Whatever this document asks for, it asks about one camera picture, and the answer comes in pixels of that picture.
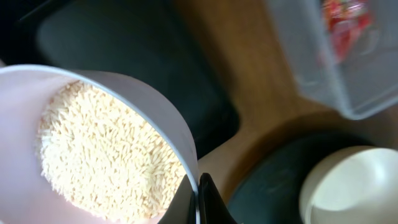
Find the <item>pile of rice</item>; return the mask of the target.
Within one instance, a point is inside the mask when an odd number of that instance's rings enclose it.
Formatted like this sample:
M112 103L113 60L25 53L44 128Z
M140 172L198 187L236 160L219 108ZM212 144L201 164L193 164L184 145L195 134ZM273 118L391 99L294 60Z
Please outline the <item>pile of rice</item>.
M122 223L165 212L185 176L148 121L85 82L64 86L49 101L35 150L54 191L96 217Z

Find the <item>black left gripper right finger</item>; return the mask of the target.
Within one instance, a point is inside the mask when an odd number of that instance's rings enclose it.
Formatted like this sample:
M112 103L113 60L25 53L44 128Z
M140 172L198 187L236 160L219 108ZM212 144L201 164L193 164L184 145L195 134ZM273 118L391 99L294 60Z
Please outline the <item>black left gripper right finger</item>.
M208 173L200 177L198 204L201 224L237 224Z

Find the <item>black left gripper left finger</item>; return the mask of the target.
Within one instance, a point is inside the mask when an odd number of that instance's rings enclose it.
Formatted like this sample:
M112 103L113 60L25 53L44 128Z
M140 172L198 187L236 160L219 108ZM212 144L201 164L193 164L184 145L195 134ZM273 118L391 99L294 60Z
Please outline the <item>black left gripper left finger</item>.
M195 193L188 177L185 175L159 224L196 223Z

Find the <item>pink bowl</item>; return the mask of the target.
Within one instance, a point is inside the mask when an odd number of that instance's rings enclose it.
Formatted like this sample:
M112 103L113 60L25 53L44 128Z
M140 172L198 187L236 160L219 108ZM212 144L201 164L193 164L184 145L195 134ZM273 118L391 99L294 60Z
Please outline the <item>pink bowl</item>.
M195 143L182 115L151 86L109 72L77 71L44 65L1 69L1 222L102 224L103 219L68 203L40 174L34 140L42 110L63 86L81 80L123 101L165 138L186 170L198 209Z

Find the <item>red candy wrapper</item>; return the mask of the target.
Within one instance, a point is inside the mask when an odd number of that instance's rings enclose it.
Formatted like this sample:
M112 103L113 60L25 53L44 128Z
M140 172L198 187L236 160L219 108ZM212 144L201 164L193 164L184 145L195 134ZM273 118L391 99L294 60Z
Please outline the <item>red candy wrapper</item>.
M366 0L323 0L322 15L336 61L342 62L372 18Z

